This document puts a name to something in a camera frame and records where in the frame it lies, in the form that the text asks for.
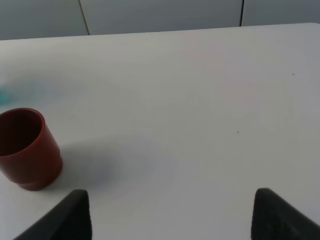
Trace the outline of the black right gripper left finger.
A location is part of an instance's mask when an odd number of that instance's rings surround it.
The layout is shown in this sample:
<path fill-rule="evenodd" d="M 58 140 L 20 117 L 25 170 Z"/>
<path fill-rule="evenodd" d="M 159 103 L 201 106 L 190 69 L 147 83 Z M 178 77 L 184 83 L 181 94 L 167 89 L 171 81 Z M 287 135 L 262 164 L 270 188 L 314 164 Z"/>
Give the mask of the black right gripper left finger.
<path fill-rule="evenodd" d="M 89 194 L 76 189 L 16 239 L 91 240 L 92 237 Z"/>

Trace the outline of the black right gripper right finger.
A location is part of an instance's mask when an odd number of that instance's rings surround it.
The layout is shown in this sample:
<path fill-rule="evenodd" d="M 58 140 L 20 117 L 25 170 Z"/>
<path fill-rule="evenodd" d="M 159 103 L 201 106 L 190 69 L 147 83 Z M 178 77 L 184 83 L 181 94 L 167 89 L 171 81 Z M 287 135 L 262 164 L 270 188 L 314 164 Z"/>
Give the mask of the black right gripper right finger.
<path fill-rule="evenodd" d="M 320 226 L 269 188 L 254 196 L 252 240 L 318 240 Z"/>

